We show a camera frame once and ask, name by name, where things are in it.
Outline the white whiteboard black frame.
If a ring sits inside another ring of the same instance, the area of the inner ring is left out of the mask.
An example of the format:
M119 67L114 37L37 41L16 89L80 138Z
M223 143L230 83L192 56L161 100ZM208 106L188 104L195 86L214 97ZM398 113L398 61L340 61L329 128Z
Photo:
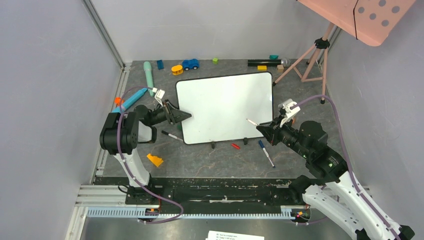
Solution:
M187 145L260 138L246 119L260 124L274 118L268 71L180 80L175 89L179 109L192 114L181 123Z

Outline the red whiteboard marker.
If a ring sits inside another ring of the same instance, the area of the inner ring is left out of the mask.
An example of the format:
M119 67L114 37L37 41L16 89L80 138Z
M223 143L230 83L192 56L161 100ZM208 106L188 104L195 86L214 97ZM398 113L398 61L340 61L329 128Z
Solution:
M259 124L258 124L258 123L254 122L254 121L252 121L252 120L250 120L250 119L248 119L248 118L246 118L246 120L247 120L249 123L251 123L252 125L254 125L254 126L259 126Z

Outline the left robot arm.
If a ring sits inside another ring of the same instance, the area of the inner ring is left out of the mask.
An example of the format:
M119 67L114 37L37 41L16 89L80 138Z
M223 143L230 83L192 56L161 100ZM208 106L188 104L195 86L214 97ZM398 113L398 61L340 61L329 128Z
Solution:
M127 113L108 114L99 143L123 168L128 178L126 194L129 198L140 200L143 204L151 204L157 198L157 190L150 184L151 174L142 163L138 145L156 142L156 124L167 122L175 125L191 117L191 113L178 109L167 99L154 110L138 105Z

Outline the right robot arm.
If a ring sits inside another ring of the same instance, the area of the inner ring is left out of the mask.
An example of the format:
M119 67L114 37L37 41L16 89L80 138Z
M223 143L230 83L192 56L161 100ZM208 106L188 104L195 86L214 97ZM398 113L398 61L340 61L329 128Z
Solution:
M289 185L289 199L317 208L353 240L410 240L415 232L390 218L357 182L344 158L327 145L328 134L316 121L300 129L277 121L255 127L273 146L283 143L305 159L315 180L301 175Z

